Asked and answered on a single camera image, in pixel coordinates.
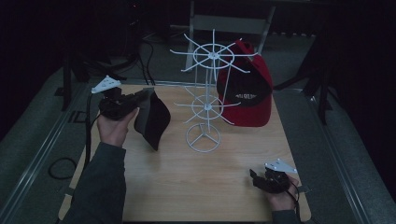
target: person's left hand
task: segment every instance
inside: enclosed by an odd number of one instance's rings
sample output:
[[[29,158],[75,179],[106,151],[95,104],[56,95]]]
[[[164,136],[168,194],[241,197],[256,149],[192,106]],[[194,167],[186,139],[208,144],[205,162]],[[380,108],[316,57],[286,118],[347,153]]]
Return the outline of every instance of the person's left hand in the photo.
[[[100,140],[112,146],[122,147],[128,133],[128,124],[137,114],[138,108],[119,120],[100,115],[97,120]]]

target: hat rack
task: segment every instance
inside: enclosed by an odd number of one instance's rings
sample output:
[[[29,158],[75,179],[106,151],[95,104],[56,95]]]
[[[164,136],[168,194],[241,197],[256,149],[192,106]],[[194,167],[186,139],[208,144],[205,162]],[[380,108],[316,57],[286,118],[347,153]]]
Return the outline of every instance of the hat rack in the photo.
[[[226,122],[233,124],[221,114],[223,112],[224,106],[235,106],[225,105],[223,97],[222,101],[214,92],[216,89],[216,84],[218,80],[218,74],[220,69],[228,69],[227,80],[225,84],[224,96],[227,92],[228,79],[230,75],[231,68],[235,68],[242,73],[249,73],[250,71],[245,71],[235,65],[233,61],[236,57],[250,57],[254,54],[234,54],[230,47],[234,43],[223,46],[215,42],[215,30],[212,33],[212,43],[199,45],[192,39],[184,35],[196,48],[193,52],[177,52],[171,50],[175,54],[190,55],[193,58],[194,64],[186,69],[182,69],[182,72],[188,72],[194,70],[195,74],[195,85],[193,87],[185,87],[186,91],[193,97],[190,105],[176,104],[180,106],[189,106],[193,112],[193,116],[185,121],[185,123],[190,122],[194,118],[199,118],[204,122],[199,122],[192,125],[186,132],[187,144],[198,152],[210,152],[215,150],[220,143],[221,135],[219,130],[211,124],[211,120],[222,118]],[[198,67],[203,67],[205,69],[205,85],[199,86],[197,83],[198,77]],[[204,93],[198,92],[199,89],[204,89]]]

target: table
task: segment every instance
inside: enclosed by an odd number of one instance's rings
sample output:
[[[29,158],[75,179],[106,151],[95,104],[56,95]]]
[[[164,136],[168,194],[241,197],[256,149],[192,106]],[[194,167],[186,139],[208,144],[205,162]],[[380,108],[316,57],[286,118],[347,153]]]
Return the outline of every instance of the table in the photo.
[[[123,93],[145,86],[122,85]],[[193,119],[189,107],[192,96],[181,86],[155,86],[168,107],[171,122],[163,133],[159,150],[154,151],[131,122],[124,148],[127,185],[123,219],[127,221],[267,221],[269,204],[260,189],[252,186],[249,169],[263,175],[265,161],[278,158],[295,167],[281,120],[273,101],[271,119],[260,128],[242,128],[221,119],[212,121],[221,134],[215,150],[192,150],[185,135],[190,126],[202,122]],[[92,130],[92,149],[99,143],[97,129]],[[81,157],[70,188],[78,182],[84,156]],[[70,196],[59,212],[62,219]],[[305,195],[300,195],[301,217],[311,217]]]

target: white plastic mount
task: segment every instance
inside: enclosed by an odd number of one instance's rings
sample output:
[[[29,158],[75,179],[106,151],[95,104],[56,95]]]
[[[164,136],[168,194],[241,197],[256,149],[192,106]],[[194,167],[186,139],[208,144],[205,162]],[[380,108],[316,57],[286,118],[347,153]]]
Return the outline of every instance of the white plastic mount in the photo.
[[[291,167],[281,159],[277,159],[276,161],[265,162],[265,167],[268,169],[279,171],[279,172],[286,172],[286,173],[294,173],[297,174],[297,169]]]
[[[96,87],[91,89],[92,93],[98,93],[101,91],[107,91],[112,88],[118,87],[121,83],[109,76],[106,76],[105,79],[103,79]]]

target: dark background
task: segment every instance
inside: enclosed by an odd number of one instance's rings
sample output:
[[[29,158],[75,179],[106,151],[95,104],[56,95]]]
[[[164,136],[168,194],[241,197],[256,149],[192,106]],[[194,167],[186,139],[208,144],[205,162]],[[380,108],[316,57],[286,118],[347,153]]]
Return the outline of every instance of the dark background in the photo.
[[[235,2],[227,1],[235,5],[221,13],[244,16]],[[340,104],[395,199],[396,7],[389,0],[285,2],[278,3],[272,35],[317,36],[304,69],[331,70]],[[202,10],[220,13],[216,4]],[[63,66],[66,51],[81,51],[104,62],[111,54],[136,53],[141,31],[136,25],[148,25],[166,39],[169,24],[188,24],[190,12],[188,1],[181,0],[17,0],[1,1],[0,8],[0,138]]]

